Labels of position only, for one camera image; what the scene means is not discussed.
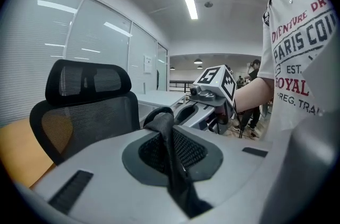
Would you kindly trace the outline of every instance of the white table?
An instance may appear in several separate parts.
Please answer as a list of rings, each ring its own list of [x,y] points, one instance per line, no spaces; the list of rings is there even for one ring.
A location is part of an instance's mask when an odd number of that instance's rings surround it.
[[[135,93],[139,104],[152,107],[173,107],[181,100],[185,101],[185,93],[166,91],[147,91],[145,94]]]

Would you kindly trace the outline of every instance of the wooden table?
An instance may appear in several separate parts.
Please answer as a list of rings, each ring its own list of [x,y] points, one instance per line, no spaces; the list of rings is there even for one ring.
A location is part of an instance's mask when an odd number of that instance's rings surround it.
[[[53,165],[35,138],[28,118],[0,129],[0,158],[11,178],[27,187]]]

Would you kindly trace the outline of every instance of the office chair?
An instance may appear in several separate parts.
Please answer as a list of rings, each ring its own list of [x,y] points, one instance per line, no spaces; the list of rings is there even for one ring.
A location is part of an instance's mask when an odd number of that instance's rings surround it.
[[[36,139],[59,165],[85,147],[140,129],[131,81],[116,65],[58,60],[30,114]]]

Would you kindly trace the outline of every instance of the person in black clothes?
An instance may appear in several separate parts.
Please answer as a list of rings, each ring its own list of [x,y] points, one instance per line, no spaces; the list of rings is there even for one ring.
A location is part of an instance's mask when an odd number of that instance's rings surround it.
[[[255,60],[254,62],[252,62],[250,64],[250,67],[248,68],[248,75],[245,77],[245,79],[250,79],[250,81],[253,81],[257,78],[257,74],[259,72],[259,69],[260,69],[260,65],[261,65],[261,61],[260,60]],[[247,111],[244,112],[244,115],[242,117],[242,120],[241,120],[241,125],[240,126],[234,126],[234,129],[239,131],[240,129],[242,129],[242,131],[244,131],[244,128],[246,127],[249,119],[251,118],[251,116],[253,116],[253,119],[252,121],[250,122],[250,124],[248,125],[251,130],[255,130],[255,127],[257,125],[257,122],[259,121],[260,119],[260,107],[256,107],[256,108],[253,108],[253,109],[249,109]]]

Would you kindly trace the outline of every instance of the railing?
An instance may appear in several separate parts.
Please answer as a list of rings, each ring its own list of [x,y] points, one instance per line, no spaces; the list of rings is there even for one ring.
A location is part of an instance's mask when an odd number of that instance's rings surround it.
[[[190,88],[193,81],[170,81],[170,92],[184,92],[187,96],[190,95]]]

